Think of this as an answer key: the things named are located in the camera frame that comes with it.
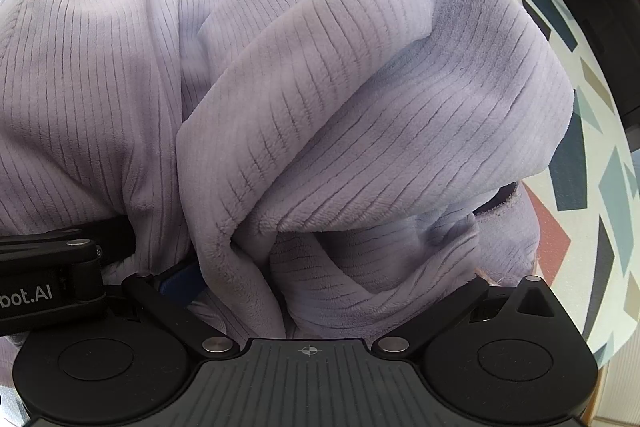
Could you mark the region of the lavender ribbed fleece garment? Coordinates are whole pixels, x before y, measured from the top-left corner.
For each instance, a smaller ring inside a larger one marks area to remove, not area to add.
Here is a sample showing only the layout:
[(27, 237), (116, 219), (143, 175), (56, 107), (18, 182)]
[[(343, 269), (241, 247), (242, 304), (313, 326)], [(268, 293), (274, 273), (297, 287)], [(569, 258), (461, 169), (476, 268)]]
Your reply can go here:
[(123, 215), (238, 341), (375, 340), (533, 271), (573, 113), (516, 0), (1, 0), (1, 232)]

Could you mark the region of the black bedside furniture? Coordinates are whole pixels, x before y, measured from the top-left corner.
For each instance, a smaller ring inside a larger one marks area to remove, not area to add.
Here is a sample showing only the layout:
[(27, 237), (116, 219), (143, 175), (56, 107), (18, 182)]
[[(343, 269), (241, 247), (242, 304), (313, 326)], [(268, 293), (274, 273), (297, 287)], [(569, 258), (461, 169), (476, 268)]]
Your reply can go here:
[(565, 0), (611, 90), (631, 150), (639, 148), (639, 0)]

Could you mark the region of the geometric patterned bed sheet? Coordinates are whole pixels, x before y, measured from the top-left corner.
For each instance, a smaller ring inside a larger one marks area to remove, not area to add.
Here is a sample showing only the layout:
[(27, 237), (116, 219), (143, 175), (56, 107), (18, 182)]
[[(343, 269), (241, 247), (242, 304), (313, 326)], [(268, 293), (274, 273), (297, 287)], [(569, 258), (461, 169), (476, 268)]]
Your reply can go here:
[(574, 107), (549, 168), (524, 186), (540, 225), (536, 272), (599, 365), (639, 321), (639, 187), (592, 49), (562, 0), (518, 0), (570, 77)]

